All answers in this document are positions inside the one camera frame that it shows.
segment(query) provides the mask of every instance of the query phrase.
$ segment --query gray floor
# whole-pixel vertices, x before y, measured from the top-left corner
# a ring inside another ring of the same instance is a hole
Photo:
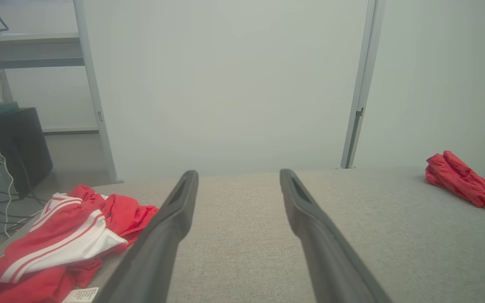
[[[39,198],[50,199],[55,192],[68,192],[79,184],[100,186],[109,184],[108,170],[102,153],[102,145],[98,134],[46,136],[50,150],[53,170],[36,188]],[[5,203],[0,203],[4,211]],[[30,215],[42,207],[32,199],[11,202],[8,213],[14,215]],[[0,236],[0,244],[6,236]]]

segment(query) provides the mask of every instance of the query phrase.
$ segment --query metal frame post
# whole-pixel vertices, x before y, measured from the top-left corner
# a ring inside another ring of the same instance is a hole
[[[385,0],[368,1],[357,79],[354,83],[353,102],[349,115],[347,134],[345,136],[341,167],[339,168],[353,167],[354,153],[357,149],[358,136],[360,134],[360,128],[362,127],[362,115],[364,114],[370,92],[384,12]]]

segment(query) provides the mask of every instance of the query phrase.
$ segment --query clothing tag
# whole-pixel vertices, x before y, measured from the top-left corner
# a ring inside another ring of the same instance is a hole
[[[73,290],[61,303],[90,303],[99,292],[98,287]]]

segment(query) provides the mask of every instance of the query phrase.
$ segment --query red garment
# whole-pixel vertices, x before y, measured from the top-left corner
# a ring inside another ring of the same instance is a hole
[[[0,257],[0,303],[61,302],[86,287],[101,257],[122,253],[158,209],[87,186],[54,194],[29,233]]]
[[[477,175],[451,151],[427,160],[426,181],[447,188],[476,207],[485,207],[485,179]]]

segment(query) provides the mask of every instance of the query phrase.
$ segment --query gray fabric surface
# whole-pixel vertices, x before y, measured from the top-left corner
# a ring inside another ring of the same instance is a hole
[[[485,209],[426,184],[423,167],[298,175],[393,301],[485,302]],[[96,191],[160,206],[176,181]],[[91,287],[102,287],[120,258],[107,258]],[[201,178],[168,301],[314,300],[301,244],[285,216],[279,175]]]

